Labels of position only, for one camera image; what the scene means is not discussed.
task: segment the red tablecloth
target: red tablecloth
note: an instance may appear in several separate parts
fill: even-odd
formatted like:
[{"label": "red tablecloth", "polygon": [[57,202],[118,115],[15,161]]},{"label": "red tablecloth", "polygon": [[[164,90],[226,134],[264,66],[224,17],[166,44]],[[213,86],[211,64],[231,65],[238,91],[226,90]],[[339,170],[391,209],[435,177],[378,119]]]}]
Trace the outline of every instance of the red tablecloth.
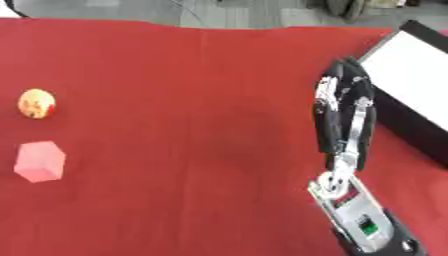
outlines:
[{"label": "red tablecloth", "polygon": [[[388,32],[0,20],[0,255],[343,255],[306,192],[323,167],[313,86]],[[54,116],[19,114],[32,87],[54,93]],[[39,140],[68,154],[63,180],[13,173]],[[380,202],[445,255],[448,173],[381,125],[367,166]]]}]

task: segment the robotic arm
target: robotic arm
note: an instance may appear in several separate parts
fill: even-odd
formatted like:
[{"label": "robotic arm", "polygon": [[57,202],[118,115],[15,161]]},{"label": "robotic arm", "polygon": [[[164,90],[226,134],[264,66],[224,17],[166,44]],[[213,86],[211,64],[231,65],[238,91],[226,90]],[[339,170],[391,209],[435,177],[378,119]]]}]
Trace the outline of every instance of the robotic arm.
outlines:
[{"label": "robotic arm", "polygon": [[364,168],[376,121],[374,88],[354,59],[335,61],[316,87],[313,106],[326,171],[308,191],[350,256],[427,255],[420,243],[355,177]]}]

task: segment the green component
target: green component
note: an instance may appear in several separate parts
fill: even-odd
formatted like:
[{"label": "green component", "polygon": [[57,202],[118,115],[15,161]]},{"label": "green component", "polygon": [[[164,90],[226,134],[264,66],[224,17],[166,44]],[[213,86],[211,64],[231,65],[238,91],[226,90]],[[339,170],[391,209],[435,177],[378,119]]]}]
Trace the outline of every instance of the green component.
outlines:
[{"label": "green component", "polygon": [[378,226],[373,223],[373,221],[368,216],[363,216],[364,218],[359,222],[359,228],[366,236],[370,236],[378,230]]}]

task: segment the cable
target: cable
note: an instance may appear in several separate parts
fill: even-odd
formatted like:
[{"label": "cable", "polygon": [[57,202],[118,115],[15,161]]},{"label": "cable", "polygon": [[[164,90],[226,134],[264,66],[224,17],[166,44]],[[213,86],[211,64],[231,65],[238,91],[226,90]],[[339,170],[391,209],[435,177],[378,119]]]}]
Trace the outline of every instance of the cable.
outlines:
[{"label": "cable", "polygon": [[202,27],[208,28],[208,26],[205,25],[205,23],[202,21],[201,17],[199,17],[193,10],[186,7],[183,3],[178,2],[178,0],[170,0],[170,1],[172,3],[174,3],[175,5],[179,6],[181,9],[183,9],[183,10],[189,12],[191,15],[193,15],[193,17],[201,24]]}]

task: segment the red table surface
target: red table surface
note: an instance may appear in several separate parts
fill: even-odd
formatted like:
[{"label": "red table surface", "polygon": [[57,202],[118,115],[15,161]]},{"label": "red table surface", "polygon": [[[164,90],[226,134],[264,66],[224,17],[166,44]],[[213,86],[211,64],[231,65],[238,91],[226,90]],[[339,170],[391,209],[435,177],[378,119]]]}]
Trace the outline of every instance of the red table surface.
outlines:
[{"label": "red table surface", "polygon": [[[0,20],[0,255],[343,255],[306,191],[323,167],[313,87],[389,32]],[[19,114],[33,87],[52,117]],[[40,140],[67,153],[62,180],[13,173]],[[377,125],[360,177],[446,255],[445,170]]]}]

